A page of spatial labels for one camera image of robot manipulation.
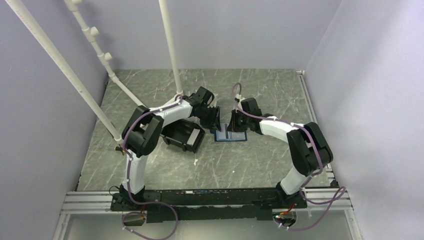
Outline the blue leather card holder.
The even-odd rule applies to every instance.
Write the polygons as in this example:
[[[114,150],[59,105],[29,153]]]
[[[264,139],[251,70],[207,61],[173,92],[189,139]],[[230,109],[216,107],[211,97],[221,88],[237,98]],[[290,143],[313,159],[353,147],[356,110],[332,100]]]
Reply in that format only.
[[[230,135],[230,139],[222,140],[218,139],[218,134],[220,131],[211,130],[211,133],[214,135],[215,142],[246,142],[248,140],[247,132],[228,132]]]

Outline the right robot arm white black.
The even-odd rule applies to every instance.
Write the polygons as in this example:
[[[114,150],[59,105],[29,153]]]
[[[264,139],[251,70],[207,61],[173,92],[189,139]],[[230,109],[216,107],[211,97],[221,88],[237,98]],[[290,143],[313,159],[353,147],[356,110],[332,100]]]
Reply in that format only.
[[[228,127],[230,132],[251,130],[288,144],[292,168],[277,184],[276,203],[287,208],[295,201],[295,194],[306,185],[308,178],[319,174],[334,159],[320,127],[315,122],[293,123],[263,114],[255,98],[234,97],[234,109]]]

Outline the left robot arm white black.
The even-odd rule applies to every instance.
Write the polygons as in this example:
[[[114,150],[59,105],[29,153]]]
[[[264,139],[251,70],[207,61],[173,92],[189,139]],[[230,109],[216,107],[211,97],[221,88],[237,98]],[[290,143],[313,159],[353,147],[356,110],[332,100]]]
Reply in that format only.
[[[119,193],[124,204],[131,210],[143,205],[147,159],[156,148],[164,127],[196,117],[203,128],[219,131],[220,113],[214,94],[202,86],[189,96],[177,95],[173,102],[159,107],[138,106],[122,132],[126,170]]]

